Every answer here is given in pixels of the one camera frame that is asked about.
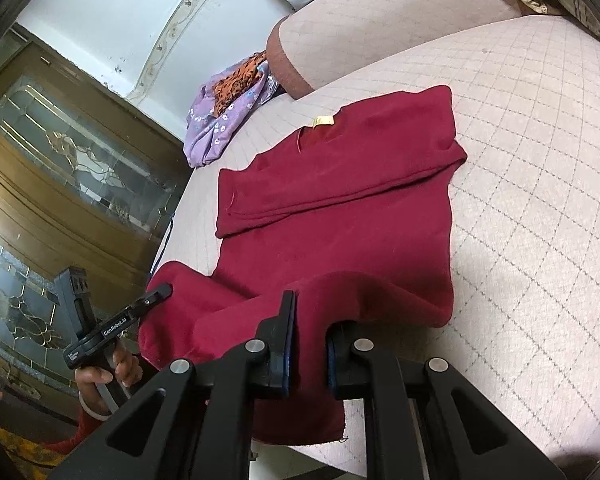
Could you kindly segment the red sleeved left forearm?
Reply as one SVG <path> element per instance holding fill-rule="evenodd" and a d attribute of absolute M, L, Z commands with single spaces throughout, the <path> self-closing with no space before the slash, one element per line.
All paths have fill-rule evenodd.
<path fill-rule="evenodd" d="M 87 410 L 81 408 L 78 429 L 76 430 L 76 433 L 69 439 L 55 443 L 43 443 L 43 446 L 52 452 L 61 455 L 68 455 L 96 429 L 102 426 L 102 424 L 106 422 L 108 418 L 108 415 L 97 414 L 90 408 Z"/>

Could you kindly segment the person's left hand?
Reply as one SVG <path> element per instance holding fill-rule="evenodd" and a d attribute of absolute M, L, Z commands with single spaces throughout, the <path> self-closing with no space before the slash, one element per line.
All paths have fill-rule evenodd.
<path fill-rule="evenodd" d="M 96 414 L 99 418 L 111 415 L 106 400 L 98 390 L 99 386 L 115 384 L 131 388 L 143 378 L 140 361 L 121 341 L 114 348 L 111 359 L 112 367 L 87 366 L 74 371 L 84 411 L 90 415 Z"/>

